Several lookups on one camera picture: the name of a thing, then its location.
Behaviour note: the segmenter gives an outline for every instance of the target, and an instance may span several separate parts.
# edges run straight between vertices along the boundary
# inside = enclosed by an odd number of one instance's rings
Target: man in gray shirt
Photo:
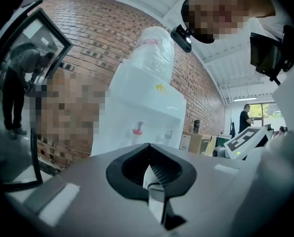
[[[2,97],[4,125],[11,139],[16,139],[17,134],[27,134],[21,128],[21,113],[24,105],[25,89],[27,89],[25,74],[33,73],[46,67],[52,56],[53,53],[41,56],[40,51],[36,48],[30,48],[11,58],[3,84]]]

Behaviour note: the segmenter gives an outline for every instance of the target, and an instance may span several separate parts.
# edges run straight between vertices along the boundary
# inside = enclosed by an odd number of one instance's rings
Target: fluorescent light
[[[239,101],[247,101],[247,100],[255,100],[257,99],[256,97],[251,97],[251,98],[238,98],[234,99],[234,102],[239,102]]]

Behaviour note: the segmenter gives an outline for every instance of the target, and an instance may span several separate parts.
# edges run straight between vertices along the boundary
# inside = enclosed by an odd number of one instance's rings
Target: brick wall
[[[61,67],[104,85],[109,85],[142,30],[162,26],[147,14],[113,0],[44,0],[40,7],[74,44]],[[217,135],[224,129],[225,109],[213,81],[195,55],[184,53],[177,45],[175,52],[171,85],[187,100],[184,130],[192,131],[193,121],[200,119],[200,133]],[[65,153],[74,150],[77,144],[78,141],[63,154],[58,152],[57,157],[65,158]],[[81,157],[90,153],[81,152]],[[45,158],[50,155],[44,151]],[[69,156],[66,160],[61,161],[61,166],[74,158]]]

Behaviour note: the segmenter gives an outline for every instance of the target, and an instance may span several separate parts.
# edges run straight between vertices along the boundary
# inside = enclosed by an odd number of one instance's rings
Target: person
[[[246,104],[244,106],[244,110],[240,113],[239,133],[241,133],[247,127],[251,126],[251,124],[254,124],[254,121],[251,120],[248,116],[249,111],[250,111],[250,105]]]
[[[294,27],[276,0],[185,0],[181,15],[195,38],[204,43],[236,33],[250,18],[257,18],[266,35],[276,40],[282,38],[285,25]]]
[[[9,138],[12,140],[17,138],[17,134],[27,134],[21,127],[24,94],[27,90],[25,74],[33,73],[46,67],[52,56],[52,53],[47,53],[42,56],[39,50],[30,48],[22,51],[16,57],[11,58],[2,89],[2,110],[4,125]]]

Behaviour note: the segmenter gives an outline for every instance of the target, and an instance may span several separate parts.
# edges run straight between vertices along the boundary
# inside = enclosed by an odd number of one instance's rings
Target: jeans
[[[21,114],[24,105],[24,87],[21,84],[17,73],[8,68],[5,75],[2,93],[2,110],[4,125],[7,130],[21,127]]]

